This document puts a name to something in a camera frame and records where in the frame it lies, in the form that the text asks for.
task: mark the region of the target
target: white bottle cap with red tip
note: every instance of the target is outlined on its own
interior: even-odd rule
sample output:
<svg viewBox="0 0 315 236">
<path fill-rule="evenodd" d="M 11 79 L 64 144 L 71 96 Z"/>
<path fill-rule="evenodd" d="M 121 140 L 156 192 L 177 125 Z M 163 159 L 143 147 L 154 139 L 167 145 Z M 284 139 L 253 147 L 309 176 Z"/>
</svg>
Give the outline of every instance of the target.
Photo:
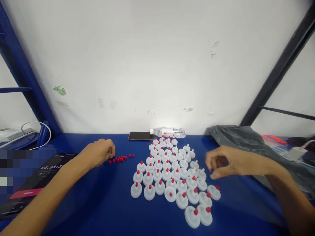
<svg viewBox="0 0 315 236">
<path fill-rule="evenodd" d="M 154 196 L 155 196 L 155 188 L 152 184 L 149 184 L 147 185 L 145 188 L 144 188 L 144 198 L 148 201 L 151 201 Z"/>
<path fill-rule="evenodd" d="M 164 139 L 164 135 L 162 135 L 162 137 L 160 137 L 160 142 L 162 142 L 163 141 L 163 139 Z"/>
<path fill-rule="evenodd" d="M 157 162 L 158 160 L 162 161 L 162 156 L 159 152 L 154 156 L 154 161 Z"/>
<path fill-rule="evenodd" d="M 153 144 L 153 142 L 149 145 L 149 150 L 151 151 L 153 148 L 155 147 L 155 145 Z"/>
<path fill-rule="evenodd" d="M 176 182 L 180 180 L 179 169 L 173 170 L 171 176 L 172 176 L 172 179 L 174 179 Z"/>
<path fill-rule="evenodd" d="M 166 168 L 165 170 L 162 171 L 162 179 L 164 181 L 167 181 L 167 180 L 171 179 L 171 176 L 172 176 L 172 174 L 171 174 L 169 168 Z"/>
<path fill-rule="evenodd" d="M 137 170 L 141 171 L 142 173 L 145 172 L 145 164 L 143 163 L 143 161 L 141 161 L 141 162 L 137 165 Z"/>
<path fill-rule="evenodd" d="M 163 148 L 165 148 L 166 147 L 166 142 L 165 142 L 165 139 L 163 139 L 162 140 L 162 142 L 160 142 L 161 143 L 161 146 L 163 147 Z"/>
<path fill-rule="evenodd" d="M 171 137 L 170 136 L 168 136 L 168 138 L 167 139 L 165 139 L 165 142 L 166 143 L 169 143 L 171 141 Z"/>
<path fill-rule="evenodd" d="M 153 144 L 154 144 L 154 145 L 158 144 L 158 139 L 157 139 L 157 137 L 155 137 L 155 140 L 153 140 Z"/>
<path fill-rule="evenodd" d="M 178 152 L 178 153 L 176 153 L 176 158 L 177 158 L 178 161 L 181 161 L 181 160 L 184 159 L 184 156 L 183 156 L 183 154 Z"/>
<path fill-rule="evenodd" d="M 197 187 L 201 190 L 201 191 L 206 191 L 207 190 L 207 183 L 206 183 L 206 180 L 203 179 L 203 178 L 197 178 L 196 179 L 196 182 L 197 182 Z"/>
<path fill-rule="evenodd" d="M 146 168 L 145 168 L 145 172 L 146 172 L 146 173 L 148 173 L 148 172 L 153 173 L 154 170 L 155 170 L 155 169 L 154 169 L 154 165 L 153 165 L 151 162 L 150 162 L 149 165 L 147 165 Z"/>
<path fill-rule="evenodd" d="M 203 178 L 203 179 L 206 179 L 206 178 L 207 178 L 207 175 L 206 175 L 206 173 L 204 172 L 204 168 L 203 168 L 203 169 L 198 169 L 198 170 L 196 170 L 196 171 L 197 171 L 198 178 Z"/>
<path fill-rule="evenodd" d="M 168 156 L 172 155 L 172 151 L 169 147 L 165 150 L 165 152 L 167 153 Z"/>
<path fill-rule="evenodd" d="M 176 194 L 176 204 L 180 209 L 186 209 L 186 207 L 188 206 L 188 198 L 185 192 L 178 192 Z"/>
<path fill-rule="evenodd" d="M 196 154 L 194 153 L 193 149 L 189 151 L 187 154 L 191 157 L 191 159 L 194 159 L 196 157 Z"/>
<path fill-rule="evenodd" d="M 187 192 L 188 187 L 186 184 L 186 180 L 178 180 L 176 185 L 178 192 Z"/>
<path fill-rule="evenodd" d="M 203 223 L 205 226 L 211 225 L 212 223 L 211 208 L 200 204 L 197 206 L 197 210 L 199 212 L 201 223 Z"/>
<path fill-rule="evenodd" d="M 175 137 L 174 139 L 172 139 L 171 142 L 172 142 L 173 145 L 177 145 L 177 138 Z"/>
<path fill-rule="evenodd" d="M 187 197 L 191 204 L 197 204 L 199 202 L 199 195 L 197 188 L 188 188 L 187 189 Z"/>
<path fill-rule="evenodd" d="M 199 193 L 199 203 L 206 205 L 208 207 L 212 207 L 212 200 L 211 200 L 211 194 L 200 192 Z"/>
<path fill-rule="evenodd" d="M 162 180 L 155 182 L 154 184 L 154 188 L 155 188 L 155 193 L 157 195 L 163 195 L 164 191 L 165 191 L 165 184 Z"/>
<path fill-rule="evenodd" d="M 171 164 L 169 162 L 169 160 L 166 160 L 166 162 L 163 162 L 163 169 L 171 169 Z"/>
<path fill-rule="evenodd" d="M 198 175 L 197 175 L 196 169 L 189 169 L 188 176 L 191 176 L 191 177 L 195 176 L 195 178 L 197 178 Z"/>
<path fill-rule="evenodd" d="M 138 170 L 136 173 L 134 173 L 134 178 L 133 178 L 133 180 L 134 180 L 134 183 L 135 183 L 135 182 L 138 182 L 139 184 L 142 183 L 142 180 L 143 180 L 143 174 L 142 174 L 142 172 Z"/>
<path fill-rule="evenodd" d="M 189 166 L 191 169 L 196 169 L 196 170 L 199 169 L 198 160 L 190 162 Z"/>
<path fill-rule="evenodd" d="M 170 155 L 170 162 L 171 163 L 174 163 L 174 162 L 176 162 L 177 161 L 177 158 L 176 158 L 176 156 L 175 156 L 175 153 L 173 153 L 173 155 Z"/>
<path fill-rule="evenodd" d="M 185 152 L 184 149 L 179 149 L 179 150 L 178 150 L 178 153 L 180 153 L 180 154 L 182 154 L 182 155 L 185 155 L 185 154 L 186 154 L 186 152 Z"/>
<path fill-rule="evenodd" d="M 144 176 L 143 176 L 143 184 L 145 186 L 149 185 L 149 184 L 152 184 L 153 182 L 153 177 L 152 175 L 150 174 L 150 172 L 146 173 Z"/>
<path fill-rule="evenodd" d="M 189 188 L 196 188 L 197 187 L 196 177 L 188 176 L 186 179 L 186 184 Z"/>
<path fill-rule="evenodd" d="M 155 170 L 152 174 L 153 180 L 155 182 L 158 182 L 162 179 L 162 173 L 159 169 Z"/>
<path fill-rule="evenodd" d="M 154 163 L 154 169 L 155 170 L 159 169 L 160 171 L 162 171 L 163 165 L 162 165 L 161 160 L 158 160 L 157 162 Z"/>
<path fill-rule="evenodd" d="M 192 206 L 188 206 L 185 209 L 185 219 L 187 221 L 187 224 L 193 228 L 196 229 L 200 225 L 200 216 L 197 209 L 193 208 Z"/>
<path fill-rule="evenodd" d="M 172 170 L 180 169 L 180 165 L 178 164 L 178 161 L 175 161 L 171 165 Z"/>
<path fill-rule="evenodd" d="M 159 142 L 156 146 L 155 146 L 155 149 L 156 150 L 160 150 L 162 147 L 161 143 Z"/>
<path fill-rule="evenodd" d="M 164 195 L 167 201 L 173 202 L 176 200 L 176 190 L 171 186 L 165 188 Z"/>
<path fill-rule="evenodd" d="M 155 149 L 155 147 L 151 150 L 151 152 L 150 152 L 150 154 L 152 155 L 152 156 L 155 156 L 156 154 L 157 154 L 158 152 L 157 152 L 157 150 Z"/>
<path fill-rule="evenodd" d="M 219 185 L 217 185 L 217 186 L 209 185 L 208 186 L 207 191 L 208 191 L 208 193 L 211 194 L 211 198 L 213 200 L 217 201 L 221 198 L 221 193 L 220 193 L 219 189 L 220 189 Z"/>
<path fill-rule="evenodd" d="M 178 153 L 178 151 L 179 151 L 179 150 L 178 150 L 178 148 L 177 148 L 177 145 L 172 148 L 172 153 L 175 153 L 175 154 L 176 154 L 176 153 Z"/>
<path fill-rule="evenodd" d="M 191 157 L 189 155 L 185 154 L 184 160 L 186 160 L 189 163 L 189 162 L 191 162 Z"/>
<path fill-rule="evenodd" d="M 182 179 L 187 179 L 188 177 L 188 171 L 185 168 L 180 168 L 179 169 L 180 177 Z"/>
<path fill-rule="evenodd" d="M 172 148 L 172 147 L 173 147 L 173 144 L 172 144 L 171 142 L 168 142 L 168 143 L 166 144 L 166 147 L 167 147 L 167 148 Z"/>
<path fill-rule="evenodd" d="M 167 153 L 164 153 L 162 155 L 162 162 L 166 162 L 166 160 L 170 160 L 170 157 L 167 155 Z"/>
<path fill-rule="evenodd" d="M 189 152 L 190 151 L 189 144 L 185 145 L 183 149 L 185 150 L 185 152 Z"/>
<path fill-rule="evenodd" d="M 181 168 L 184 168 L 184 169 L 188 168 L 188 162 L 186 160 L 181 160 L 179 162 L 179 165 L 181 166 Z"/>
<path fill-rule="evenodd" d="M 152 155 L 147 157 L 146 163 L 147 163 L 147 165 L 150 164 L 150 163 L 154 164 L 154 158 L 152 157 Z"/>
<path fill-rule="evenodd" d="M 166 181 L 166 187 L 172 187 L 173 189 L 177 189 L 177 184 L 175 182 L 175 179 L 169 179 Z"/>
<path fill-rule="evenodd" d="M 138 198 L 140 197 L 142 193 L 142 185 L 139 184 L 138 182 L 135 182 L 130 189 L 130 194 L 133 198 Z"/>
</svg>

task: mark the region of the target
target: white device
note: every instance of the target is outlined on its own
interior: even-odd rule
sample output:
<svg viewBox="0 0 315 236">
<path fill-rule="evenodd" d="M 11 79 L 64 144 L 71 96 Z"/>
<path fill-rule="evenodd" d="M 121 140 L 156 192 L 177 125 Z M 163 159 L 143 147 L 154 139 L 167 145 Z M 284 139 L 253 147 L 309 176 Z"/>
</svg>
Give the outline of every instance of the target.
<svg viewBox="0 0 315 236">
<path fill-rule="evenodd" d="M 32 128 L 27 128 L 23 131 L 25 132 L 25 134 L 35 132 Z M 10 142 L 23 135 L 24 133 L 21 131 L 20 128 L 3 128 L 0 129 L 0 142 Z"/>
</svg>

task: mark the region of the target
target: phone screen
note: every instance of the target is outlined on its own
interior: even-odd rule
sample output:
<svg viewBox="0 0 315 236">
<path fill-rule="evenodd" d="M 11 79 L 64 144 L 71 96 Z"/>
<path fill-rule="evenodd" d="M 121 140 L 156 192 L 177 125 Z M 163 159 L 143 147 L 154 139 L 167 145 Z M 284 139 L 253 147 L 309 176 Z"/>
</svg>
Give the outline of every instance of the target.
<svg viewBox="0 0 315 236">
<path fill-rule="evenodd" d="M 18 215 L 44 189 L 60 168 L 75 156 L 75 153 L 52 156 L 6 203 L 0 205 L 0 218 Z"/>
</svg>

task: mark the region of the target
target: blue metal frame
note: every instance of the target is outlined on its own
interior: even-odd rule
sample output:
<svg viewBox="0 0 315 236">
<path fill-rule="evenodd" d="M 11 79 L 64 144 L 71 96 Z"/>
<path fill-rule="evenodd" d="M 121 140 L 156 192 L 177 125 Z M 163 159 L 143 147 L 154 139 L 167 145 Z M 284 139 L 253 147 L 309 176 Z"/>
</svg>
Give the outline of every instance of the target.
<svg viewBox="0 0 315 236">
<path fill-rule="evenodd" d="M 14 32 L 10 20 L 0 2 L 0 54 L 16 80 L 36 118 L 48 121 L 55 136 L 60 135 L 61 129 L 50 109 L 36 76 Z M 18 88 L 2 88 L 4 92 L 18 92 Z"/>
</svg>

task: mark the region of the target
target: green mark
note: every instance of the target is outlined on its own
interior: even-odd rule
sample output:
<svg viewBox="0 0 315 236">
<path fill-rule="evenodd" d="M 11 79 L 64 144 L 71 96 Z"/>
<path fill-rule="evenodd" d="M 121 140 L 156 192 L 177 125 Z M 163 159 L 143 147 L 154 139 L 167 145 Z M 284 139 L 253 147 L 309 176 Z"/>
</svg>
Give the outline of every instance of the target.
<svg viewBox="0 0 315 236">
<path fill-rule="evenodd" d="M 61 86 L 56 86 L 54 90 L 57 91 L 61 96 L 66 95 L 66 91 L 64 87 L 61 88 Z"/>
</svg>

